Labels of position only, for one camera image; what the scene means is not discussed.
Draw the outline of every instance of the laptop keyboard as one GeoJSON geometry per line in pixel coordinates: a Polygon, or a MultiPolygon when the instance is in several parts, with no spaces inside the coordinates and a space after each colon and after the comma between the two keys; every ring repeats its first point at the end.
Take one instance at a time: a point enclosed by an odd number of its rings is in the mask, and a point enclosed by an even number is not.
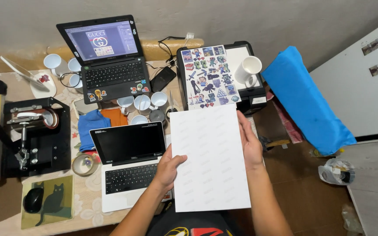
{"type": "Polygon", "coordinates": [[[85,72],[88,89],[144,79],[142,62],[111,66],[85,72]]]}
{"type": "Polygon", "coordinates": [[[106,194],[146,188],[156,172],[157,164],[106,171],[106,194]]]}

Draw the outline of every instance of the blue cloth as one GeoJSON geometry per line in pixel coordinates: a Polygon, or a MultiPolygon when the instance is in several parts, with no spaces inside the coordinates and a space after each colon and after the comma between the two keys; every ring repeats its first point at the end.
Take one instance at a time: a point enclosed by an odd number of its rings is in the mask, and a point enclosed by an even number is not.
{"type": "Polygon", "coordinates": [[[80,152],[91,150],[94,147],[90,136],[91,129],[110,127],[110,119],[104,117],[99,110],[92,110],[86,115],[81,115],[78,120],[78,133],[80,135],[80,152]]]}
{"type": "Polygon", "coordinates": [[[323,98],[296,47],[280,52],[262,76],[307,141],[321,154],[357,143],[323,98]]]}

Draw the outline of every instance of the white paper sheet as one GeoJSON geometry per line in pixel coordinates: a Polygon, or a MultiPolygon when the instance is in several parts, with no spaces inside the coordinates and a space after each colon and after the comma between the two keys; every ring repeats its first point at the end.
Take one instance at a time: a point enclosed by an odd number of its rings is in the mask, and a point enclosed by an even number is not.
{"type": "Polygon", "coordinates": [[[176,212],[249,208],[236,105],[170,113],[176,212]]]}
{"type": "Polygon", "coordinates": [[[223,45],[182,51],[182,58],[189,110],[241,101],[223,45]]]}

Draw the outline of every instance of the white ceramic mug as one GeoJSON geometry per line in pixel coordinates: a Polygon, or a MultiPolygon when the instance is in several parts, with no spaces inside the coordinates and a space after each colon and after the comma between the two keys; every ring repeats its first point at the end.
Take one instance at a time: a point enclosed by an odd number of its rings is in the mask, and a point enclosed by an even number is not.
{"type": "Polygon", "coordinates": [[[80,92],[80,93],[83,93],[83,82],[80,78],[79,75],[77,74],[73,74],[70,78],[69,78],[69,86],[74,86],[74,88],[80,92]]]}
{"type": "Polygon", "coordinates": [[[78,72],[81,71],[81,65],[78,62],[77,58],[73,57],[68,62],[68,69],[72,72],[78,72]]]}
{"type": "Polygon", "coordinates": [[[244,83],[247,88],[253,87],[257,82],[256,74],[262,70],[262,62],[255,56],[246,57],[234,73],[234,78],[239,83],[244,83]]]}
{"type": "Polygon", "coordinates": [[[154,106],[154,109],[160,109],[165,112],[168,106],[167,95],[163,92],[154,93],[151,96],[151,103],[154,106]]]}
{"type": "Polygon", "coordinates": [[[134,106],[141,115],[149,115],[152,110],[157,109],[151,106],[151,100],[147,95],[139,95],[136,97],[134,106]]]}
{"type": "Polygon", "coordinates": [[[131,120],[131,125],[145,124],[148,123],[148,119],[143,115],[135,115],[131,120]]]}
{"type": "Polygon", "coordinates": [[[121,97],[116,99],[116,102],[121,107],[121,112],[123,115],[128,115],[130,112],[135,110],[134,96],[121,97]]]}
{"type": "Polygon", "coordinates": [[[52,74],[60,78],[61,75],[70,72],[68,64],[58,54],[49,54],[43,60],[45,67],[52,70],[52,74]]]}

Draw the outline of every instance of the black mouse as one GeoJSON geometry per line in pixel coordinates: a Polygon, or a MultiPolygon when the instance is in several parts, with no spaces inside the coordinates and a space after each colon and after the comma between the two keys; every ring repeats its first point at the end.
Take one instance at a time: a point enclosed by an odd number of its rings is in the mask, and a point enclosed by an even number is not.
{"type": "Polygon", "coordinates": [[[28,213],[38,213],[42,207],[43,188],[34,188],[29,190],[23,200],[24,210],[28,213]]]}

